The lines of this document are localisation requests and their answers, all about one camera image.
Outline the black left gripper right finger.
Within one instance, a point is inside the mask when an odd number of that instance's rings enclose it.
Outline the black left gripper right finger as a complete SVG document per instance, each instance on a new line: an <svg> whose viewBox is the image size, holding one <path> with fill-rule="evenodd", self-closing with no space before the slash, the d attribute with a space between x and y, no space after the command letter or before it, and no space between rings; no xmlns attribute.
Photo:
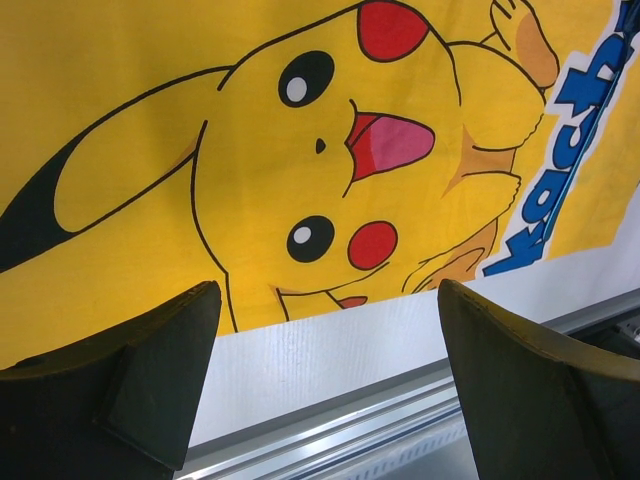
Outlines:
<svg viewBox="0 0 640 480"><path fill-rule="evenodd" d="M638 478L638 341L565 335L453 280L437 300L480 478Z"/></svg>

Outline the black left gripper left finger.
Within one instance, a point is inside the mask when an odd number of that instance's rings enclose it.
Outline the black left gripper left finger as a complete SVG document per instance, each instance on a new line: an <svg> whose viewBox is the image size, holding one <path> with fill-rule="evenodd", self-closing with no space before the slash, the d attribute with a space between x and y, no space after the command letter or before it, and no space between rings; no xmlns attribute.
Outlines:
<svg viewBox="0 0 640 480"><path fill-rule="evenodd" d="M151 311L1 372L4 479L170 479L184 466L221 290Z"/></svg>

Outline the yellow Pikachu cloth placemat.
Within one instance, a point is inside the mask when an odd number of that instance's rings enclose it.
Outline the yellow Pikachu cloth placemat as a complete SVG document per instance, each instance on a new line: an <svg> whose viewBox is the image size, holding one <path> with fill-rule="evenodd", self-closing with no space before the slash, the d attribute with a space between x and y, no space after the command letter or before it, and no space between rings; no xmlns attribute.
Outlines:
<svg viewBox="0 0 640 480"><path fill-rule="evenodd" d="M543 230L621 2L3 2L2 365L204 281L228 335L610 245L639 33Z"/></svg>

